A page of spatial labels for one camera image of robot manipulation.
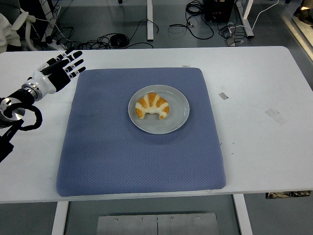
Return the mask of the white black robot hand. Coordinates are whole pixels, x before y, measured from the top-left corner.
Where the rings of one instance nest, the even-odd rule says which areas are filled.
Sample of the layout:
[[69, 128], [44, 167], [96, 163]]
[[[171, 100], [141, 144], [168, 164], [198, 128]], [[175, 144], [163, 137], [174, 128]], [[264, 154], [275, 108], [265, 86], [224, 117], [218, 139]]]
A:
[[22, 88], [32, 93], [35, 100], [60, 91], [86, 69], [81, 66], [84, 62], [82, 54], [80, 50], [68, 49], [49, 59], [33, 72], [32, 77], [22, 85]]

